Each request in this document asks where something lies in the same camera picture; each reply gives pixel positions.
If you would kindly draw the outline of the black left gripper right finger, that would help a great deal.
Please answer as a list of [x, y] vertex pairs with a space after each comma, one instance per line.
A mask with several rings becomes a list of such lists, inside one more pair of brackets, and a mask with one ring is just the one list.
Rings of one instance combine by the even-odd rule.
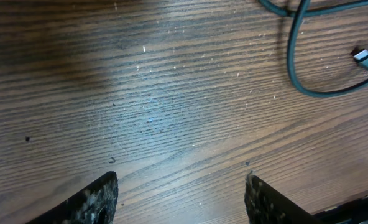
[[246, 177], [244, 203], [250, 224], [320, 224], [256, 175]]

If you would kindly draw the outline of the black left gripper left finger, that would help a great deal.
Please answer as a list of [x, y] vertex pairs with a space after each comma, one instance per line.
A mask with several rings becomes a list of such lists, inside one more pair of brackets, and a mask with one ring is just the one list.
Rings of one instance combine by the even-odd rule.
[[109, 171], [27, 224], [113, 224], [118, 195], [117, 174]]

